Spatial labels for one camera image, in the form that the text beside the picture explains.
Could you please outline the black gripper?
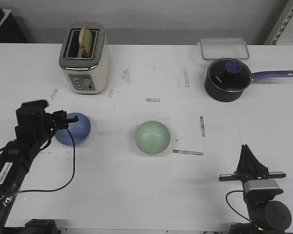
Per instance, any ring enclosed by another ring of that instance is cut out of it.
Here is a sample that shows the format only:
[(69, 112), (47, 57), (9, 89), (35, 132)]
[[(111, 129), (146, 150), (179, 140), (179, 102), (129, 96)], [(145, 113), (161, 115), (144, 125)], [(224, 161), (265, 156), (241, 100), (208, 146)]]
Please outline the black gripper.
[[(240, 159), (236, 168), (236, 174), (220, 174), (219, 181), (241, 181), (242, 187), (249, 180), (281, 179), (285, 178), (284, 172), (269, 173), (268, 167), (261, 164), (254, 156), (247, 144), (242, 145)], [(261, 192), (245, 193), (243, 188), (243, 200), (245, 202), (268, 202), (277, 195), (264, 194)]]
[(26, 144), (43, 146), (59, 129), (68, 127), (68, 122), (78, 122), (78, 116), (67, 118), (66, 111), (47, 113), (42, 106), (25, 105), (16, 110), (18, 125), (16, 140)]

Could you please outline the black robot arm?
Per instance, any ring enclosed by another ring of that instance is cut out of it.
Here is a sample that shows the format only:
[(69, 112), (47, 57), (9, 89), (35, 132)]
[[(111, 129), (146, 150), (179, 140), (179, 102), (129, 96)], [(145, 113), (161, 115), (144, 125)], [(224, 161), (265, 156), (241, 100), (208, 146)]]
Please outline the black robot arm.
[(16, 138), (0, 149), (0, 234), (35, 157), (51, 144), (58, 130), (79, 120), (68, 118), (63, 110), (50, 114), (45, 108), (37, 104), (18, 108)]
[(240, 159), (236, 171), (219, 176), (219, 181), (240, 181), (243, 189), (243, 200), (249, 217), (241, 214), (247, 223), (236, 223), (230, 226), (230, 234), (283, 234), (292, 223), (289, 208), (282, 202), (274, 200), (284, 191), (276, 179), (285, 178), (284, 172), (269, 172), (261, 164), (248, 145), (241, 146)]

